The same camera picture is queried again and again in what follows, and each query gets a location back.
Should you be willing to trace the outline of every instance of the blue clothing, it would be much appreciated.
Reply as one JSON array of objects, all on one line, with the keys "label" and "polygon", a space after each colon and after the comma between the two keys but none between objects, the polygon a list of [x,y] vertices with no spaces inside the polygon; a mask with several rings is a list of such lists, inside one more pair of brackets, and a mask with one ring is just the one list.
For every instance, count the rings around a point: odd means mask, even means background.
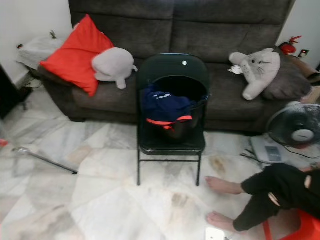
[{"label": "blue clothing", "polygon": [[195,101],[185,96],[175,96],[170,92],[158,91],[156,85],[149,85],[144,89],[142,111],[146,118],[156,122],[174,123],[182,117],[191,119],[191,107]]}]

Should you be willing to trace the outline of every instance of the cable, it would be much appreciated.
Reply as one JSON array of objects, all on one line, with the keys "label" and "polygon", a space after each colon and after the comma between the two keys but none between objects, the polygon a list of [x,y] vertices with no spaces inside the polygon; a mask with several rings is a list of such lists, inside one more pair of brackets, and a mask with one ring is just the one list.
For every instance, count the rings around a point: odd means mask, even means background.
[{"label": "cable", "polygon": [[290,152],[290,153],[292,153],[292,154],[297,154],[297,155],[300,155],[300,156],[305,157],[305,158],[308,158],[308,159],[317,159],[317,158],[320,158],[320,155],[319,155],[319,156],[316,156],[316,157],[309,157],[309,156],[303,155],[303,154],[301,154],[301,153],[297,153],[297,152],[294,152],[294,151],[290,151],[286,146],[284,146],[284,148],[285,148],[288,152]]}]

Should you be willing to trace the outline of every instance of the red fire extinguisher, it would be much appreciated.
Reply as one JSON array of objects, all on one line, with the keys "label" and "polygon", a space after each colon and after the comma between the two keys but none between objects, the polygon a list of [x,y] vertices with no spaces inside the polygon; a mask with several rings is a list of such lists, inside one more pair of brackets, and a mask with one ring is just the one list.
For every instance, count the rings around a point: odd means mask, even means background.
[{"label": "red fire extinguisher", "polygon": [[296,52],[296,48],[294,47],[294,44],[298,44],[297,41],[295,41],[296,39],[301,38],[302,36],[295,36],[290,38],[289,42],[284,42],[282,43],[279,48],[281,49],[281,51],[285,54],[285,55],[291,55],[294,54]]}]

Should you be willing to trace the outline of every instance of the red stool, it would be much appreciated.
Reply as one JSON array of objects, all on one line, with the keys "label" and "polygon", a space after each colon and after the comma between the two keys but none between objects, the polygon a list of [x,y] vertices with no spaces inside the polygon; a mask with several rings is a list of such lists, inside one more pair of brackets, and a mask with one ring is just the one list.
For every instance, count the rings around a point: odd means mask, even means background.
[{"label": "red stool", "polygon": [[[301,210],[298,210],[298,214],[301,221],[300,229],[281,240],[320,240],[320,220]],[[263,229],[265,239],[273,240],[268,221],[263,223]]]}]

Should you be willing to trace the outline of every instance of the plush toy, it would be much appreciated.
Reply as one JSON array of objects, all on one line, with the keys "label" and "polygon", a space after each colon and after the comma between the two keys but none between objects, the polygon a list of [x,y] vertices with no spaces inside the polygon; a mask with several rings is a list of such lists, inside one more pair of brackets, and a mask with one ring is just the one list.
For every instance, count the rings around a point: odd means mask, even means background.
[{"label": "plush toy", "polygon": [[280,68],[280,56],[273,50],[273,48],[267,48],[251,55],[240,52],[234,52],[230,55],[230,62],[236,66],[229,71],[237,70],[239,72],[237,66],[240,66],[245,79],[249,83],[242,93],[246,100],[255,99],[277,76]]},{"label": "plush toy", "polygon": [[96,71],[94,77],[98,81],[115,82],[118,89],[125,89],[126,79],[130,77],[132,70],[138,71],[134,62],[127,50],[109,48],[92,60],[92,67]]}]

